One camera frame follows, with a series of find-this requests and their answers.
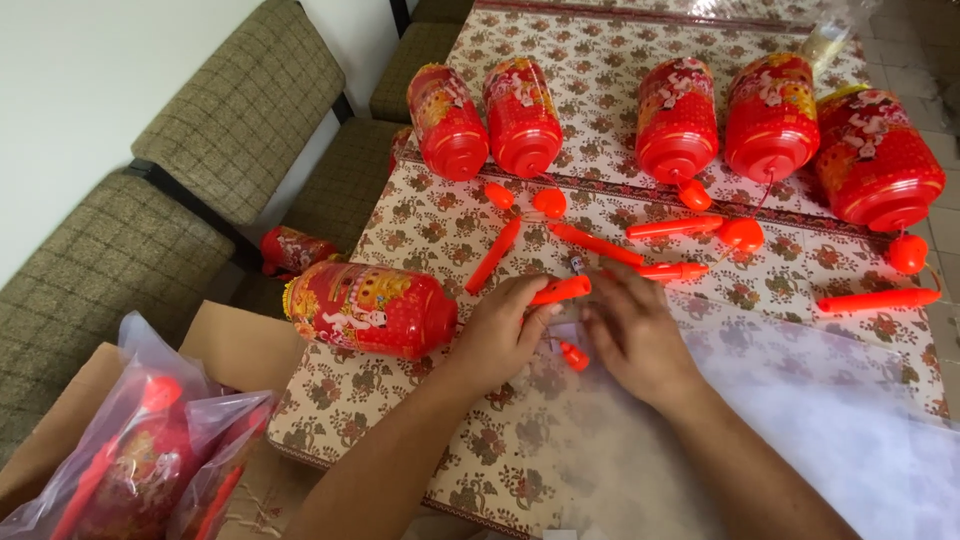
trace floral tablecloth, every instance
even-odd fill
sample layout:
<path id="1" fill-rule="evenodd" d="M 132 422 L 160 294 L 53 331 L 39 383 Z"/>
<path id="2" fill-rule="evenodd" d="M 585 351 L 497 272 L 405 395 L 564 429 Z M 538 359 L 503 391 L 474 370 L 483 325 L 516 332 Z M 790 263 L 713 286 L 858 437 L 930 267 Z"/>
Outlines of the floral tablecloth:
<path id="1" fill-rule="evenodd" d="M 631 246 L 650 262 L 716 263 L 700 280 L 668 285 L 675 291 L 672 307 L 685 331 L 740 328 L 747 325 L 748 315 L 766 316 L 886 347 L 901 354 L 901 360 L 849 365 L 838 361 L 826 380 L 844 383 L 866 377 L 903 383 L 917 405 L 947 416 L 925 310 L 831 315 L 816 309 L 815 301 L 824 296 L 914 283 L 884 263 L 881 254 L 889 237 L 833 218 L 816 197 L 810 175 L 800 173 L 774 187 L 757 215 L 766 245 L 755 253 L 734 252 L 721 261 L 727 249 L 712 233 L 652 238 L 636 244 L 624 238 L 623 231 L 630 225 L 691 215 L 678 205 L 671 189 L 657 187 L 636 170 L 631 146 L 636 123 L 634 89 L 642 75 L 660 61 L 677 56 L 693 55 L 707 61 L 717 80 L 717 110 L 722 118 L 723 90 L 740 65 L 769 51 L 796 49 L 804 37 L 768 32 L 763 26 L 767 19 L 741 20 L 737 28 L 727 21 L 727 28 L 718 29 L 696 18 L 674 17 L 658 23 L 650 22 L 647 12 L 640 10 L 605 16 L 582 9 L 590 3 L 508 5 L 481 0 L 448 61 L 468 81 L 474 97 L 480 95 L 482 75 L 504 57 L 530 55 L 543 66 L 563 116 L 564 151 L 550 170 L 569 203 L 563 221 Z M 613 3 L 634 4 L 625 0 Z M 519 4 L 522 12 L 511 11 L 511 6 Z M 865 79 L 859 50 L 851 46 L 819 81 L 820 93 Z M 720 160 L 699 180 L 716 202 L 712 212 L 746 214 L 762 195 L 761 186 L 736 177 Z M 483 194 L 482 182 L 504 184 L 515 194 L 516 206 L 494 208 Z M 488 163 L 479 182 L 454 184 L 426 169 L 413 141 L 388 182 L 352 260 L 432 274 L 446 294 L 457 299 L 461 320 L 467 320 L 478 298 L 465 293 L 463 284 L 507 220 L 516 212 L 532 209 L 530 201 L 543 188 L 542 182 L 511 177 Z M 515 248 L 504 257 L 484 292 L 506 277 L 523 273 L 569 276 L 572 256 L 596 262 L 592 254 L 552 235 L 542 223 L 536 223 L 537 218 L 531 221 L 524 224 Z M 723 334 L 720 350 L 758 343 L 759 337 L 750 332 L 735 333 L 734 337 Z M 789 347 L 771 347 L 771 351 L 780 351 L 782 358 L 771 361 L 776 361 L 782 372 L 810 375 L 813 368 L 808 360 L 790 355 Z M 270 439 L 293 457 L 327 467 L 423 381 L 442 358 L 440 352 L 403 362 L 311 346 L 271 422 Z M 562 525 L 564 516 L 569 515 L 569 502 L 575 498 L 600 501 L 613 497 L 622 485 L 605 487 L 544 461 L 549 455 L 544 449 L 559 444 L 558 433 L 582 433 L 604 424 L 599 419 L 606 417 L 606 412 L 622 413 L 618 408 L 606 410 L 605 398 L 597 398 L 595 386 L 592 393 L 589 388 L 589 378 L 578 378 L 561 359 L 548 353 L 535 358 L 516 380 L 488 395 L 464 420 L 438 464 L 424 503 L 523 538 Z M 582 403 L 585 396 L 592 396 L 592 401 Z M 603 440 L 601 435 L 594 436 Z M 661 465 L 670 478 L 687 474 L 681 463 Z M 585 482 L 592 486 L 588 494 Z M 692 504 L 689 490 L 678 488 L 675 495 L 675 499 L 665 500 L 673 506 Z M 706 538 L 711 527 L 704 522 L 691 530 L 659 531 L 658 537 Z"/>

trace tiled floor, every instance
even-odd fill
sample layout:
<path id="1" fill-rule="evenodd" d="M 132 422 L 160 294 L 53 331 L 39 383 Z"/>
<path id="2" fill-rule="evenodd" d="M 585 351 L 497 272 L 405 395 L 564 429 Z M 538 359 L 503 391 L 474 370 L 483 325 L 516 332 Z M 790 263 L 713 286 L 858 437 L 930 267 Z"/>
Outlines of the tiled floor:
<path id="1" fill-rule="evenodd" d="M 861 36 L 874 86 L 898 94 L 947 170 L 947 188 L 929 219 L 910 232 L 930 243 L 930 266 L 944 277 L 943 300 L 927 313 L 948 404 L 953 417 L 960 418 L 960 312 L 953 304 L 960 302 L 960 126 L 948 116 L 950 104 L 960 109 L 960 5 L 949 0 L 884 0 Z M 922 282 L 933 286 L 929 274 Z"/>

